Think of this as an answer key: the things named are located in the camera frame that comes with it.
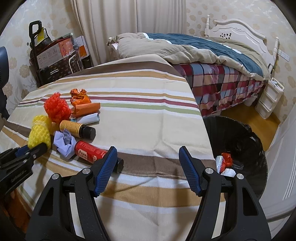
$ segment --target curtain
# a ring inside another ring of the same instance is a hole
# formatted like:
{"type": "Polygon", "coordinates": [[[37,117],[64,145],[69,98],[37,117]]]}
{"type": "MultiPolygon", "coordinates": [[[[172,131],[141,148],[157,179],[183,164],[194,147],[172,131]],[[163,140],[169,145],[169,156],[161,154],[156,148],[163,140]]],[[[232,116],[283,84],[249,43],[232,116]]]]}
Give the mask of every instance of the curtain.
{"type": "Polygon", "coordinates": [[[94,66],[109,60],[109,37],[186,32],[186,0],[71,0],[71,5],[94,66]]]}

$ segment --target floral wallpaper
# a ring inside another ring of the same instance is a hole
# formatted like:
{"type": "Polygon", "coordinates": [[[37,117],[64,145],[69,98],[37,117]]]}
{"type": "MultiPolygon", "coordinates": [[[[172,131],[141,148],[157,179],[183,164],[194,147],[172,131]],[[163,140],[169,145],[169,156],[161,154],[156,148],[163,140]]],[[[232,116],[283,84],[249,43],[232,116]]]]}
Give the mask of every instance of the floral wallpaper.
{"type": "Polygon", "coordinates": [[[273,74],[285,87],[284,95],[274,110],[283,122],[296,103],[296,34],[278,7],[271,0],[186,0],[186,5],[187,34],[204,36],[207,15],[210,15],[210,28],[215,25],[214,19],[238,18],[245,21],[266,36],[270,53],[276,37],[279,37],[279,49],[290,56],[289,62],[278,56],[273,74]]]}
{"type": "Polygon", "coordinates": [[[0,36],[0,46],[5,46],[9,59],[9,81],[3,92],[8,97],[6,108],[10,114],[37,88],[29,62],[29,23],[35,20],[42,22],[52,40],[70,32],[75,37],[81,35],[70,0],[26,0],[19,7],[0,36]]]}

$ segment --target yellow mesh scrubber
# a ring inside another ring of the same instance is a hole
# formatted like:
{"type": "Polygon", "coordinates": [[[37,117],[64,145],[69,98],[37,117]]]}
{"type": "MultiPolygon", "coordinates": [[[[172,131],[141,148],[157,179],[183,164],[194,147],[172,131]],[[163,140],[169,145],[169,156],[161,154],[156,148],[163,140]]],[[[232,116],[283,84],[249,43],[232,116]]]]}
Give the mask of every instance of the yellow mesh scrubber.
{"type": "Polygon", "coordinates": [[[33,126],[29,134],[28,147],[33,147],[44,142],[47,148],[51,148],[50,129],[52,127],[52,121],[46,115],[37,115],[33,119],[33,126]]]}

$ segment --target orange plastic wrapper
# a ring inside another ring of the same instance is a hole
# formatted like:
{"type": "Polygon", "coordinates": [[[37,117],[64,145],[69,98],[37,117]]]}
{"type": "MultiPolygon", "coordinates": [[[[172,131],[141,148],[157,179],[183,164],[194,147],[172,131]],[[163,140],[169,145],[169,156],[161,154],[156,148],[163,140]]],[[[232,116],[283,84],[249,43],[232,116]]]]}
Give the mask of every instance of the orange plastic wrapper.
{"type": "Polygon", "coordinates": [[[70,91],[71,99],[70,102],[73,106],[79,105],[79,104],[89,104],[91,103],[91,100],[89,99],[88,95],[86,94],[86,90],[81,89],[79,92],[78,89],[72,89],[70,91]]]}
{"type": "Polygon", "coordinates": [[[226,168],[229,168],[232,166],[232,158],[229,153],[223,152],[221,156],[223,156],[223,162],[220,168],[220,173],[224,172],[226,168]]]}
{"type": "Polygon", "coordinates": [[[90,115],[98,112],[100,108],[101,103],[78,104],[75,106],[72,116],[78,118],[84,115],[90,115]]]}

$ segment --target silver screw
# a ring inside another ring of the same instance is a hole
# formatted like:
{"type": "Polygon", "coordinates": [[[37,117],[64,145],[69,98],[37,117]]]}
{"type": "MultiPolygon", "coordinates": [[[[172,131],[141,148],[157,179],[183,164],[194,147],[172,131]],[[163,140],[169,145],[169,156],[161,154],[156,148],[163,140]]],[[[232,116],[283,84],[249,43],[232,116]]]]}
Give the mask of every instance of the silver screw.
{"type": "Polygon", "coordinates": [[[58,178],[59,178],[59,174],[58,173],[55,173],[55,174],[52,175],[52,179],[53,180],[56,180],[58,178]]]}
{"type": "Polygon", "coordinates": [[[238,178],[238,179],[244,179],[244,175],[241,174],[241,173],[239,173],[239,174],[237,174],[237,178],[238,178]]]}
{"type": "Polygon", "coordinates": [[[89,169],[89,168],[84,168],[83,170],[82,170],[82,173],[83,174],[89,174],[91,172],[91,170],[89,169]]]}
{"type": "Polygon", "coordinates": [[[207,174],[212,174],[213,172],[214,172],[214,170],[212,169],[212,168],[206,168],[206,170],[205,170],[205,172],[207,173],[207,174]]]}

